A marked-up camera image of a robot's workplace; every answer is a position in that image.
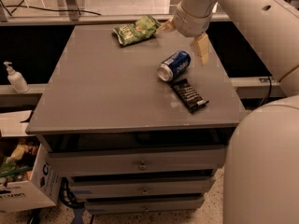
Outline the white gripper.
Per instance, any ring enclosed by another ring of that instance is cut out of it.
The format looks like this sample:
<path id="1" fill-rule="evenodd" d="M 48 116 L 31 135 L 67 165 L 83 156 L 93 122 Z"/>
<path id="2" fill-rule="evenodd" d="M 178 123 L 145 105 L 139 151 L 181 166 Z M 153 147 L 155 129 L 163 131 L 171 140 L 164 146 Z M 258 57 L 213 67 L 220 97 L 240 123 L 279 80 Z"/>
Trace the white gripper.
<path id="1" fill-rule="evenodd" d="M 215 4 L 211 3 L 207 6 L 207 11 L 203 11 L 203 15 L 193 15 L 187 11 L 182 3 L 179 3 L 174 14 L 173 20 L 169 19 L 164 22 L 157 31 L 172 32 L 175 29 L 186 37 L 195 37 L 191 43 L 194 55 L 200 60 L 201 64 L 206 64 L 209 57 L 209 39 L 205 31 L 210 24 L 213 8 Z"/>

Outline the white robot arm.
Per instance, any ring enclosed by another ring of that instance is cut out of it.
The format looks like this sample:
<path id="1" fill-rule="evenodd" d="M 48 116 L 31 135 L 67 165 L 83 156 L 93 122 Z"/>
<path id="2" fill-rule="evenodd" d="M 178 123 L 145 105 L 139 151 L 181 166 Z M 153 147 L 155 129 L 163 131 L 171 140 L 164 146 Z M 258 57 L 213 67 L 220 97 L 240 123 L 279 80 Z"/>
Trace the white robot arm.
<path id="1" fill-rule="evenodd" d="M 181 0 L 165 30 L 202 37 L 221 5 L 278 81 L 285 98 L 263 105 L 238 124 L 227 147 L 223 224 L 299 224 L 299 16 L 283 0 Z"/>

